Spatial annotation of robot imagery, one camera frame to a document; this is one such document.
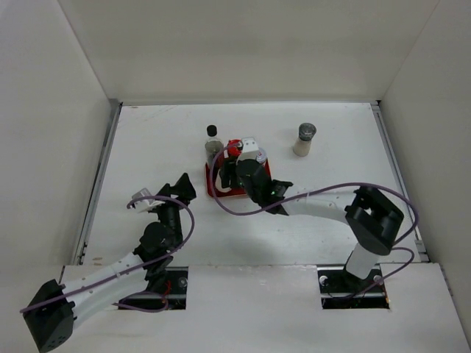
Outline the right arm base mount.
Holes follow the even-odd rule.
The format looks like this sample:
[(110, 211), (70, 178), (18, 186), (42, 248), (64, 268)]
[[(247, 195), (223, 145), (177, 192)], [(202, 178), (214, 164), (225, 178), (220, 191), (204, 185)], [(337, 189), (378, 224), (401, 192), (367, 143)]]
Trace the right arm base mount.
[(325, 310), (389, 309), (384, 284), (371, 285), (382, 277), (375, 266), (366, 279), (347, 273), (341, 266), (318, 267), (322, 308)]

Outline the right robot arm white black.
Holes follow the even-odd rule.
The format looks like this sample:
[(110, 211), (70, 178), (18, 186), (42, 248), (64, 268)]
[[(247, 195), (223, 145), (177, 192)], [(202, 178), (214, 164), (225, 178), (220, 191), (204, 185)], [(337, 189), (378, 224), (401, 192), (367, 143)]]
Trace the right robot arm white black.
[(235, 175), (248, 197), (272, 215), (305, 215), (346, 224), (357, 244), (341, 273), (343, 286), (360, 290), (380, 257), (389, 255), (404, 214), (377, 187), (361, 184), (351, 193), (314, 193), (292, 182), (272, 179), (256, 160), (235, 164)]

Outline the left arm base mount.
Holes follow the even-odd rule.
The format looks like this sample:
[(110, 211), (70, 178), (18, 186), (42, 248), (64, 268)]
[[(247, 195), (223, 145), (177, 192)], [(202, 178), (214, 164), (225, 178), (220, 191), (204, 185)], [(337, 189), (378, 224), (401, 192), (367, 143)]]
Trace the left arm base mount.
[(165, 310), (185, 310), (188, 290), (188, 267), (168, 267), (146, 290), (120, 300), (119, 310), (159, 313)]

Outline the small jar white lid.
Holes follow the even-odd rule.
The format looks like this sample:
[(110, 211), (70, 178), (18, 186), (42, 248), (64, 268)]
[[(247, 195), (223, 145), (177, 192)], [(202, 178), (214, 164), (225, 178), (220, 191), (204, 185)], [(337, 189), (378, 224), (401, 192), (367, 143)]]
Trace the small jar white lid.
[(259, 148), (258, 153), (256, 155), (256, 161), (259, 164), (264, 165), (266, 163), (266, 160), (267, 160), (266, 152), (262, 148)]

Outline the soy sauce bottle red label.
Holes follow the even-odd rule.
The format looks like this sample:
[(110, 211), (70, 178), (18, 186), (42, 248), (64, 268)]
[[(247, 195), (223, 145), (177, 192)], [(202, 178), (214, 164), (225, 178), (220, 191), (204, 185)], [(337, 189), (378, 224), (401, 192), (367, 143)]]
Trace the soy sauce bottle red label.
[(224, 144), (218, 137), (218, 129), (215, 125), (206, 128), (207, 140), (205, 141), (205, 154), (208, 167), (212, 165), (214, 157), (224, 148)]

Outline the white shaker black knob lid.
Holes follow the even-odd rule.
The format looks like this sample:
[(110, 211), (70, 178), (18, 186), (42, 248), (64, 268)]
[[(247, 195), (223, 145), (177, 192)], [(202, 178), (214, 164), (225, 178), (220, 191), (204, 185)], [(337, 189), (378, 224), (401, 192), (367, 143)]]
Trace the white shaker black knob lid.
[(231, 190), (231, 171), (228, 167), (221, 167), (219, 169), (219, 190), (227, 193)]

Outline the salt grinder black clear top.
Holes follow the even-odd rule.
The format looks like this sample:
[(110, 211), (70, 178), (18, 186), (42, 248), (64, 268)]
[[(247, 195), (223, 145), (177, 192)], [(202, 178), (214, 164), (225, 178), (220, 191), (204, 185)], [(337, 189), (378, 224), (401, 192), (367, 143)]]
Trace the salt grinder black clear top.
[(299, 125), (297, 140), (293, 145), (293, 152), (298, 157), (305, 157), (308, 155), (316, 132), (316, 126), (312, 123), (302, 123)]

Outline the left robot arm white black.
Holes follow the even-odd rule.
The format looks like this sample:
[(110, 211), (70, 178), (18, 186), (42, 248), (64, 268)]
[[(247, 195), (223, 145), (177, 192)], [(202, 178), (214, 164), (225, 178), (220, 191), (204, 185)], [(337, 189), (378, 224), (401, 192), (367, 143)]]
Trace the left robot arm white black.
[(38, 289), (21, 314), (39, 352), (64, 344), (91, 316), (137, 293), (157, 293), (165, 285), (163, 271), (189, 240), (183, 233), (181, 211), (188, 211), (196, 191), (187, 173), (174, 185), (166, 183), (156, 194), (140, 190), (127, 208), (154, 213), (131, 252), (80, 279), (62, 284), (52, 279)]

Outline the red lid sauce jar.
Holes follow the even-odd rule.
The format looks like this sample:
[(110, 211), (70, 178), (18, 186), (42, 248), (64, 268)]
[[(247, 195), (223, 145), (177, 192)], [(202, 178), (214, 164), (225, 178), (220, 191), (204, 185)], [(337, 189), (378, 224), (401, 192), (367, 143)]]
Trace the red lid sauce jar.
[(243, 149), (243, 143), (240, 139), (229, 140), (227, 143), (227, 158), (238, 158)]

